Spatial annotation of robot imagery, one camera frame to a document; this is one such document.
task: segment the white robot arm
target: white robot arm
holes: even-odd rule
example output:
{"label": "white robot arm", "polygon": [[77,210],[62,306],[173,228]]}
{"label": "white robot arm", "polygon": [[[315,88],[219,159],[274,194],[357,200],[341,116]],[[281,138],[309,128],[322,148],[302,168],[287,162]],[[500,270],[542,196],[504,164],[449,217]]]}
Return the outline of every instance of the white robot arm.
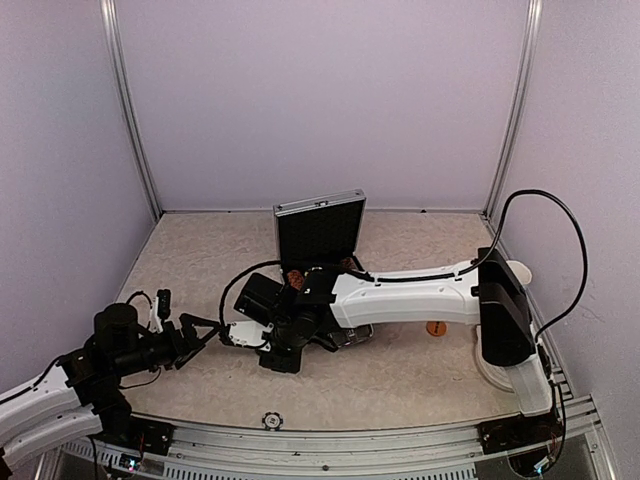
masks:
{"label": "white robot arm", "polygon": [[[479,257],[487,250],[480,249]],[[258,348],[262,366],[297,373],[307,343],[339,347],[335,344],[345,342],[336,342],[337,338],[357,341],[371,332],[373,324],[480,325],[483,359],[504,368],[521,413],[527,417],[548,413],[553,391],[533,341],[522,282],[498,252],[479,268],[459,274],[471,265],[467,261],[428,270],[369,273],[369,279],[316,268],[307,272],[295,292],[254,274],[235,308],[256,322],[233,324],[228,338],[232,344]]]}
{"label": "white robot arm", "polygon": [[[170,292],[160,290],[151,329],[136,309],[116,303],[94,318],[83,348],[56,358],[38,378],[0,394],[0,480],[24,462],[74,438],[105,433],[132,435],[131,406],[120,392],[122,377],[144,370],[184,366],[220,331],[218,322],[169,317]],[[209,327],[200,338],[195,327]]]}

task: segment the orange disc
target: orange disc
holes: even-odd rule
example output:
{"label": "orange disc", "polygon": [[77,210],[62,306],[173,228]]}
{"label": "orange disc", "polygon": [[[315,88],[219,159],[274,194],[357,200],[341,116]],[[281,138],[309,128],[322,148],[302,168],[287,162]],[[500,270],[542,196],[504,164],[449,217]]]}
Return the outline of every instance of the orange disc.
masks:
{"label": "orange disc", "polygon": [[434,337],[441,337],[447,333],[447,324],[444,322],[427,322],[427,332]]}

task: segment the table surface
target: table surface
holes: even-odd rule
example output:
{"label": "table surface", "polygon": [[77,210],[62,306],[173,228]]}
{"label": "table surface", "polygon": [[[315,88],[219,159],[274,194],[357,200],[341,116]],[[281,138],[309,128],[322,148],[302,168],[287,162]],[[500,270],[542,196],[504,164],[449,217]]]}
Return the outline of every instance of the table surface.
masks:
{"label": "table surface", "polygon": [[[172,318],[188,312],[215,319],[231,278],[276,258],[273,225],[270,212],[166,214],[120,300],[169,288]],[[394,271],[468,260],[489,242],[477,215],[366,212],[356,253],[368,270]],[[279,276],[275,268],[265,274]],[[241,287],[229,296],[228,321],[243,319],[231,308]],[[144,301],[136,305],[146,311]],[[516,412],[515,396],[478,372],[475,340],[473,328],[462,325],[449,325],[439,338],[421,322],[380,325],[369,342],[337,353],[306,347],[297,375],[263,369],[255,352],[214,340],[182,370],[125,393],[139,413],[262,428],[263,415],[278,412],[292,430],[414,427]],[[123,383],[151,378],[145,372]]]}

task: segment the white wall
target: white wall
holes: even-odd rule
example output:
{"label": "white wall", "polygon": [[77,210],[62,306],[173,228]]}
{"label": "white wall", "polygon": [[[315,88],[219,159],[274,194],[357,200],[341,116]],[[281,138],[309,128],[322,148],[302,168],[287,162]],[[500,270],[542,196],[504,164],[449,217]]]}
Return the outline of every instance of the white wall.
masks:
{"label": "white wall", "polygon": [[527,0],[118,2],[165,209],[364,188],[369,206],[481,210]]}
{"label": "white wall", "polygon": [[99,2],[0,5],[2,392],[82,346],[152,221]]}
{"label": "white wall", "polygon": [[[553,331],[571,383],[593,393],[624,480],[640,456],[640,3],[545,2],[531,87],[506,194],[539,187],[582,223],[586,296]],[[547,318],[572,299],[580,256],[568,221],[518,200],[506,245],[534,270]]]}

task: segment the small box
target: small box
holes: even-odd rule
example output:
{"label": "small box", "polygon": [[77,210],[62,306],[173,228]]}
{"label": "small box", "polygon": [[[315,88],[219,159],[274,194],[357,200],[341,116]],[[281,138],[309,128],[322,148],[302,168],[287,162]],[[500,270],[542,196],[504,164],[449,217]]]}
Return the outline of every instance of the small box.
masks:
{"label": "small box", "polygon": [[362,190],[274,205],[284,273],[295,261],[339,264],[358,244],[367,198]]}

